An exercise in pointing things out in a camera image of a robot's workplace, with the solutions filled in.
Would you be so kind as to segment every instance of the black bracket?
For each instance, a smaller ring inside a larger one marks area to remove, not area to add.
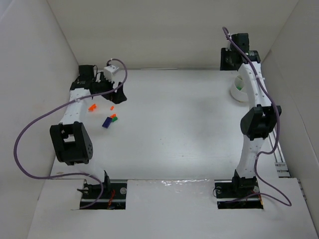
[[[93,156],[93,146],[83,123],[52,125],[50,135],[59,162],[67,165],[89,163]],[[70,135],[74,136],[74,141],[65,141]]]
[[[94,79],[94,66],[80,65],[79,76],[76,81],[92,81]]]
[[[104,182],[102,184],[103,184],[104,193],[109,193],[111,191],[111,181],[106,171],[104,171]],[[92,194],[94,194],[95,191],[99,191],[99,192],[101,191],[100,184],[92,185],[92,184],[84,183],[83,188],[84,189],[77,189],[77,191],[83,193],[84,195],[87,195],[88,197],[93,197]]]
[[[103,92],[113,90],[114,82],[106,80],[103,72],[100,73],[100,81],[99,82],[95,81],[94,75],[93,75],[93,78],[90,78],[90,77],[92,77],[92,75],[90,75],[90,76],[80,75],[77,78],[77,80],[72,83],[70,90],[72,91],[74,89],[84,88],[84,89],[90,90],[91,94],[98,94],[98,93],[103,93]],[[105,98],[106,100],[112,101],[115,104],[120,104],[128,99],[124,94],[123,86],[118,88],[116,90],[116,92],[102,95],[102,97]]]
[[[251,61],[260,63],[258,51],[249,50],[248,33],[233,34],[231,35],[231,39],[243,52],[245,52],[246,56]],[[238,50],[233,45],[230,45],[230,49],[222,48],[220,55],[221,71],[237,71],[243,63],[248,64],[247,60],[238,52]]]
[[[279,115],[281,107],[277,106]],[[277,123],[276,114],[272,106],[252,107],[240,121],[240,129],[244,135],[254,140],[255,138],[267,138]]]
[[[233,190],[236,193],[242,194],[246,192],[251,192],[254,189],[254,187],[257,186],[257,178],[241,178],[235,170],[234,176],[232,178],[232,184]]]

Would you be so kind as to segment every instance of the blue block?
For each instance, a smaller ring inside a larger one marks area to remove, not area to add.
[[[112,118],[107,117],[106,120],[104,121],[104,123],[102,124],[102,127],[108,128],[111,123],[112,123]]]

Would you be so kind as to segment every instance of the screw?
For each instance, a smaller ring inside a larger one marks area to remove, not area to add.
[[[255,186],[253,191],[254,191],[255,193],[259,193],[259,187]]]
[[[121,194],[126,194],[126,191],[127,191],[126,188],[121,188],[121,189],[120,189],[120,193],[121,193]]]
[[[217,194],[221,194],[222,193],[221,189],[222,188],[220,186],[216,187],[216,193]]]

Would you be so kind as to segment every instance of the orange block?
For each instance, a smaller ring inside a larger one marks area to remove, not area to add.
[[[96,104],[90,106],[89,111],[93,112],[97,108]]]

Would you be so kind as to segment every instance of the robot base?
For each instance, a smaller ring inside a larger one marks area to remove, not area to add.
[[[231,202],[256,192],[259,192],[256,177],[249,179],[240,178],[235,171],[232,180],[215,180],[213,194],[217,198],[219,209],[263,209],[263,204],[259,195]]]
[[[100,199],[90,207],[89,210],[109,209],[123,210],[126,207],[127,180],[110,180],[108,174],[104,171],[104,191]],[[96,200],[101,193],[101,185],[91,185],[84,183],[83,189],[77,191],[82,193],[80,207],[86,206]]]

